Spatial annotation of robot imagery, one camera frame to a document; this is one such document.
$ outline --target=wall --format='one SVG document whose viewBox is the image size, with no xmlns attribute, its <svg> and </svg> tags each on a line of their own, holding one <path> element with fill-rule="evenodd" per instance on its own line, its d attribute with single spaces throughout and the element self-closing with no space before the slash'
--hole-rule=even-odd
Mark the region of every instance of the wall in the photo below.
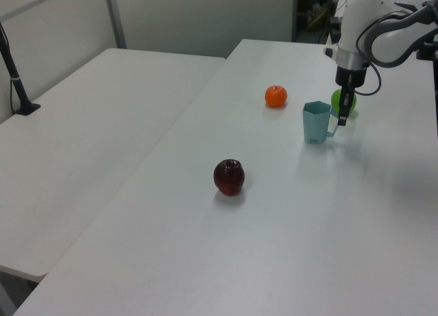
<svg viewBox="0 0 438 316">
<path fill-rule="evenodd" d="M 116 0 L 129 49 L 227 57 L 242 38 L 291 41 L 293 0 Z"/>
<path fill-rule="evenodd" d="M 2 24 L 31 100 L 116 46 L 106 0 L 47 0 Z M 9 74 L 1 60 L 0 122 L 9 116 Z"/>
</svg>

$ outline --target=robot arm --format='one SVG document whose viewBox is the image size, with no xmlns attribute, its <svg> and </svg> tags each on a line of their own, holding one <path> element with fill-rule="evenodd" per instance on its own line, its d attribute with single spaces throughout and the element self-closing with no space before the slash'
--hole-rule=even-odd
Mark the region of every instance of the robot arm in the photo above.
<svg viewBox="0 0 438 316">
<path fill-rule="evenodd" d="M 324 50 L 336 61 L 336 83 L 342 87 L 338 125 L 345 126 L 355 89 L 363 85 L 369 65 L 398 66 L 438 34 L 437 8 L 438 0 L 416 12 L 389 0 L 347 1 L 339 45 Z"/>
</svg>

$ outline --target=cable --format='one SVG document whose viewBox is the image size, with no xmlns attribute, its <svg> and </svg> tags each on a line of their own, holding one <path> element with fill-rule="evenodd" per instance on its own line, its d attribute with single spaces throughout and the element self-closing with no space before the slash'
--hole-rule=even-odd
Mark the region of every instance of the cable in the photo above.
<svg viewBox="0 0 438 316">
<path fill-rule="evenodd" d="M 11 104 L 11 112 L 12 112 L 12 115 L 14 115 L 14 114 L 15 114 L 15 111 L 14 111 L 14 106 L 12 105 L 12 80 L 10 80 L 9 103 Z"/>
<path fill-rule="evenodd" d="M 337 10 L 335 10 L 335 13 L 333 14 L 333 16 L 336 15 L 336 13 L 337 13 L 338 10 L 340 10 L 341 8 L 343 8 L 343 6 L 346 4 L 346 2 L 347 2 L 347 0 L 345 0 L 344 3 L 338 7 Z"/>
<path fill-rule="evenodd" d="M 3 25 L 1 25 L 1 23 L 0 23 L 0 31 L 1 31 L 2 36 L 5 38 L 6 46 L 8 46 L 8 48 L 9 48 L 8 36 L 6 35 L 5 29 L 3 28 Z"/>
<path fill-rule="evenodd" d="M 320 36 L 318 38 L 318 44 L 320 44 L 321 38 L 322 38 L 324 33 L 326 34 L 325 36 L 328 36 L 330 34 L 330 29 L 329 28 L 330 28 L 330 17 L 331 17 L 331 14 L 332 14 L 332 11 L 331 11 L 331 3 L 332 2 L 333 2 L 333 0 L 329 0 L 329 2 L 328 2 L 328 10 L 327 10 L 326 22 L 324 24 L 324 29 L 321 31 Z"/>
<path fill-rule="evenodd" d="M 374 72 L 377 75 L 377 79 L 378 79 L 378 87 L 373 92 L 365 93 L 365 92 L 358 92 L 358 91 L 354 90 L 355 94 L 358 94 L 360 96 L 371 96 L 371 95 L 377 94 L 377 92 L 382 88 L 382 77 L 381 77 L 381 74 L 378 72 L 377 67 L 370 61 L 370 59 L 367 57 L 367 55 L 365 55 L 365 53 L 363 51 L 361 51 L 361 49 L 359 48 L 359 40 L 362 38 L 362 36 L 365 34 L 365 32 L 368 31 L 370 29 L 370 27 L 372 27 L 377 22 L 379 22 L 379 20 L 380 19 L 375 20 L 373 23 L 368 25 L 366 27 L 366 29 L 363 30 L 362 33 L 359 34 L 359 37 L 357 37 L 357 39 L 356 39 L 356 49 L 359 52 L 359 55 L 362 56 L 368 63 L 370 63 L 370 66 L 373 68 Z"/>
</svg>

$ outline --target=light blue cup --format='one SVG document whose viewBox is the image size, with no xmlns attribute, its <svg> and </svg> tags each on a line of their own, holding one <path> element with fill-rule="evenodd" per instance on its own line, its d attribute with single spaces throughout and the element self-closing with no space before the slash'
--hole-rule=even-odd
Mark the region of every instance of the light blue cup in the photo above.
<svg viewBox="0 0 438 316">
<path fill-rule="evenodd" d="M 304 139 L 310 144 L 321 144 L 327 137 L 335 135 L 337 125 L 333 132 L 329 131 L 330 115 L 336 116 L 331 105 L 321 101 L 305 103 L 302 109 L 304 124 Z"/>
</svg>

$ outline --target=table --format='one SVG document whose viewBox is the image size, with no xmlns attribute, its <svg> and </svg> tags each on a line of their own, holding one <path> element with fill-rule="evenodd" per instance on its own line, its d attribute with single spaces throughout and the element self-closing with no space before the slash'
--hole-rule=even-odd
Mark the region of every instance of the table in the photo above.
<svg viewBox="0 0 438 316">
<path fill-rule="evenodd" d="M 39 282 L 224 62 L 109 49 L 0 126 L 0 271 Z"/>
<path fill-rule="evenodd" d="M 434 315 L 432 65 L 382 69 L 314 146 L 303 104 L 336 88 L 322 50 L 243 40 L 16 316 Z M 273 84 L 287 107 L 265 106 Z M 246 171 L 234 198 L 212 179 L 230 157 Z"/>
</svg>

